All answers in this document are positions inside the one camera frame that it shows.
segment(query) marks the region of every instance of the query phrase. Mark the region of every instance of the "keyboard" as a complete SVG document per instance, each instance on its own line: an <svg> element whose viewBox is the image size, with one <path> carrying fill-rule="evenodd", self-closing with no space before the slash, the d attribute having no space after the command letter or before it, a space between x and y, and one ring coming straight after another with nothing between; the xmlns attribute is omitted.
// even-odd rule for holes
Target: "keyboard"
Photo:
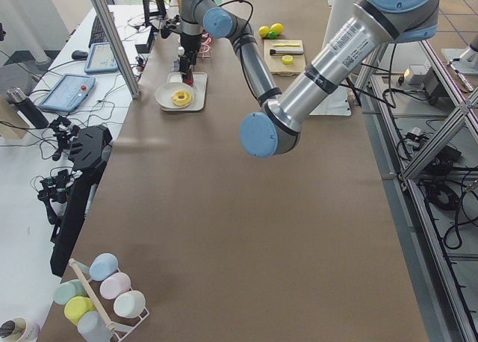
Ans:
<svg viewBox="0 0 478 342"><path fill-rule="evenodd" d="M107 42L105 30L103 29L102 23L99 21L98 16L95 16L93 21L93 27L91 28L90 42L88 43L88 48L91 47L94 43L103 43Z"/></svg>

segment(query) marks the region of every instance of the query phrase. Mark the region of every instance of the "white plate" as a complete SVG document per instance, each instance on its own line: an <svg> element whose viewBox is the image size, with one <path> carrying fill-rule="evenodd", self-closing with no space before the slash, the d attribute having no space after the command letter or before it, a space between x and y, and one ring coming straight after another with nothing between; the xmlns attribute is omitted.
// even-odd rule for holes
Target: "white plate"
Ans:
<svg viewBox="0 0 478 342"><path fill-rule="evenodd" d="M173 94L174 92L178 90L186 90L191 94L192 96L191 102L189 102L188 105L178 107L177 105L173 103L173 99L172 99ZM156 102L158 102L162 108L166 108L168 110L180 111L184 108L189 107L194 102L194 90L191 86L188 86L187 84L182 82L167 82L165 84L162 84L156 90L155 98L156 98Z"/></svg>

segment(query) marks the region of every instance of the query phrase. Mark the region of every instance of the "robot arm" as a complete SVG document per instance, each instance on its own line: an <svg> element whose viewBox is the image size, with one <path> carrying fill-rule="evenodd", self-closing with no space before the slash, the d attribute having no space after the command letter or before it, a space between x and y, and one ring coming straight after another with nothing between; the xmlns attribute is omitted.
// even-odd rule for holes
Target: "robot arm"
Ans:
<svg viewBox="0 0 478 342"><path fill-rule="evenodd" d="M305 118L378 45L425 40L436 32L439 0L356 0L354 14L311 64L280 95L257 50L250 28L213 0L183 0L188 22L202 25L213 37L228 37L261 111L240 127L245 150L265 158L292 150Z"/></svg>

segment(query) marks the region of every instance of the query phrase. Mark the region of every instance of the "white wall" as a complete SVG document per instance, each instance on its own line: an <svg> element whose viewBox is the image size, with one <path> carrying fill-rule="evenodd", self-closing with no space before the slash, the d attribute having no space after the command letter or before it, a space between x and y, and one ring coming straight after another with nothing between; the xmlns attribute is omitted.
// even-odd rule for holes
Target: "white wall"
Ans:
<svg viewBox="0 0 478 342"><path fill-rule="evenodd" d="M10 0L10 2L28 23L30 33L37 38L44 50L63 48L68 37L68 30L52 0ZM21 40L14 32L15 16L2 9L3 7L0 7L0 20L7 35L5 41L0 43L0 49L9 55L15 51L28 50L28 42Z"/></svg>
<svg viewBox="0 0 478 342"><path fill-rule="evenodd" d="M52 0L68 32L73 31L90 11L90 0Z"/></svg>

